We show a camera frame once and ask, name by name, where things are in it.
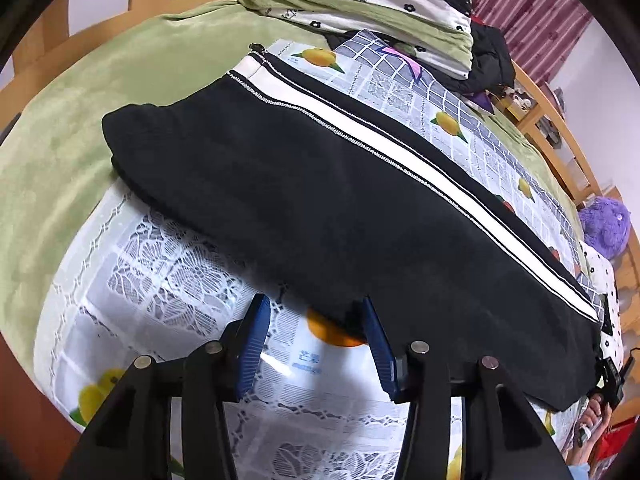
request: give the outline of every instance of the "black jacket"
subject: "black jacket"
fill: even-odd
[[[357,31],[353,30],[344,34],[327,33],[324,37],[329,47],[335,50],[339,45],[350,40],[356,34]],[[390,46],[399,43],[398,40],[386,34],[376,32],[376,35]],[[488,90],[489,92],[501,95],[503,86],[513,88],[516,73],[511,63],[507,43],[504,41],[504,36],[500,29],[471,22],[471,36],[474,38],[474,44],[471,49],[473,59],[468,79],[460,80],[452,78],[424,61],[414,56],[412,57],[433,74],[434,78],[436,78],[444,88],[451,92],[475,94],[476,92]]]
[[[451,365],[495,356],[560,410],[595,386],[597,316],[516,215],[404,125],[249,57],[252,75],[104,117],[136,194],[351,331],[369,296],[396,355],[423,340]]]

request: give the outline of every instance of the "red curtain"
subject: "red curtain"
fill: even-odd
[[[551,81],[591,21],[578,0],[473,0],[474,14],[499,28],[511,57],[537,84]]]

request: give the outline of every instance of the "fingers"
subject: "fingers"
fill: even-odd
[[[602,414],[602,408],[600,407],[600,403],[596,399],[591,399],[589,401],[588,408],[591,408],[596,416],[600,416]]]
[[[604,413],[602,415],[602,424],[600,424],[598,429],[593,432],[593,434],[591,435],[591,438],[589,439],[590,441],[593,441],[595,443],[604,434],[604,432],[607,431],[607,428],[609,427],[609,424],[611,422],[612,412],[613,410],[607,404],[604,407]]]
[[[580,420],[578,420],[578,423],[586,424],[589,428],[592,428],[597,420],[598,420],[598,416],[595,414],[593,409],[590,406],[588,406],[587,409],[584,410],[584,413],[580,417]]]

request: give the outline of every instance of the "purple stuffed animal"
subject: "purple stuffed animal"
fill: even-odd
[[[631,231],[631,213],[619,200],[598,196],[578,212],[584,241],[607,260],[625,250]]]

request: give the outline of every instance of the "hand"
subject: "hand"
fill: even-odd
[[[584,410],[584,413],[575,425],[575,433],[577,435],[578,428],[581,424],[586,424],[588,428],[592,428],[600,415],[602,415],[602,423],[591,434],[590,439],[587,440],[582,447],[578,446],[577,440],[574,441],[574,448],[569,451],[566,459],[568,465],[586,464],[593,450],[593,446],[595,446],[598,439],[609,427],[612,409],[608,404],[605,405],[604,410],[601,409],[600,399],[601,397],[597,394],[591,397],[587,404],[587,409]]]

